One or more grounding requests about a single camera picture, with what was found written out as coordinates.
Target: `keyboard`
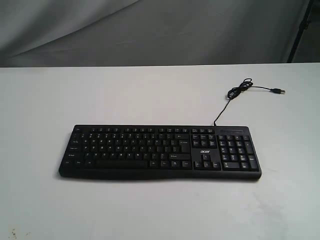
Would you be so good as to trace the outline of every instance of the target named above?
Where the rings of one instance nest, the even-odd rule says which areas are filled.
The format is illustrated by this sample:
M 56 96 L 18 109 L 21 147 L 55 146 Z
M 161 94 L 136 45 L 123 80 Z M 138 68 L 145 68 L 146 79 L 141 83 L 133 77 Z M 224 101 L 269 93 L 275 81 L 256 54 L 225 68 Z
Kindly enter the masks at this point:
M 107 180 L 259 179 L 246 126 L 76 125 L 62 177 Z

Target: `table surface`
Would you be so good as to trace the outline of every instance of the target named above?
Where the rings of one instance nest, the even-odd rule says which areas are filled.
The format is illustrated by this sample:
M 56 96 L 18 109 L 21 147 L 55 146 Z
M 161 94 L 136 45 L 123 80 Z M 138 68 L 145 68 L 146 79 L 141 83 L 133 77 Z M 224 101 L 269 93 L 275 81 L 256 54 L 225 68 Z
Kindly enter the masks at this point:
M 320 63 L 0 68 L 0 239 L 319 239 Z M 65 179 L 76 124 L 248 126 L 257 182 Z

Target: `black keyboard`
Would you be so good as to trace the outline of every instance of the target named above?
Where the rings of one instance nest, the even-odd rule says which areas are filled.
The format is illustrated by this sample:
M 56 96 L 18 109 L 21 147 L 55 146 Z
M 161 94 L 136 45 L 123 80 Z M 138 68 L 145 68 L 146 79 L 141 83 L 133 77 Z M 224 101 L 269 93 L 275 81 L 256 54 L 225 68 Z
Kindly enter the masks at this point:
M 110 180 L 258 179 L 246 126 L 76 125 L 59 173 Z

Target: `black cable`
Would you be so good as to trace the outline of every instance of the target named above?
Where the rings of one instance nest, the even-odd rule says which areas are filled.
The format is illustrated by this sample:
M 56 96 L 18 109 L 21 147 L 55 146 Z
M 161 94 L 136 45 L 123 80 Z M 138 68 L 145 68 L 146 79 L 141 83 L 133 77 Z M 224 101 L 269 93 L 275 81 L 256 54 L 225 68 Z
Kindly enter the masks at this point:
M 266 90 L 269 90 L 270 92 L 272 92 L 274 94 L 285 94 L 286 93 L 285 90 L 282 90 L 280 88 L 267 88 L 267 87 L 264 87 L 264 86 L 253 86 L 253 84 L 254 83 L 252 82 L 252 78 L 246 78 L 245 80 L 243 80 L 243 82 L 239 86 L 233 87 L 231 90 L 228 91 L 228 93 L 226 95 L 226 97 L 228 98 L 228 102 L 226 103 L 226 105 L 224 106 L 222 111 L 219 113 L 219 115 L 214 120 L 214 122 L 213 122 L 214 126 L 217 126 L 216 125 L 216 121 L 221 116 L 221 114 L 226 110 L 226 108 L 229 105 L 229 103 L 231 102 L 231 100 L 235 99 L 242 92 L 248 90 L 249 88 L 266 89 Z

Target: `keyboard frame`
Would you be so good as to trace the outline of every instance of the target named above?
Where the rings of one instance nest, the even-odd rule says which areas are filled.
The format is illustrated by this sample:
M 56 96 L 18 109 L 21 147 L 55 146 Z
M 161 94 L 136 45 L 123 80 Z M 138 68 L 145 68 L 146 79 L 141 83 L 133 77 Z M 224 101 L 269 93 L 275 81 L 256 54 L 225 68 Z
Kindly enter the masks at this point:
M 257 180 L 262 175 L 259 159 L 257 157 L 254 142 L 247 126 L 197 126 L 197 125 L 75 125 L 75 128 L 188 128 L 189 141 L 192 142 L 191 129 L 213 129 L 218 144 L 218 135 L 234 135 L 235 131 L 242 131 L 241 135 L 248 135 L 252 144 L 254 156 L 258 166 L 258 171 L 223 170 L 223 162 L 220 158 L 219 145 L 214 150 L 218 150 L 221 170 L 198 170 L 194 167 L 194 156 L 200 154 L 201 150 L 213 150 L 212 148 L 191 147 L 192 169 L 123 169 L 123 168 L 65 168 L 62 161 L 58 169 L 59 174 L 66 178 L 78 179 L 101 179 L 101 180 L 160 180 L 160 179 L 246 179 Z

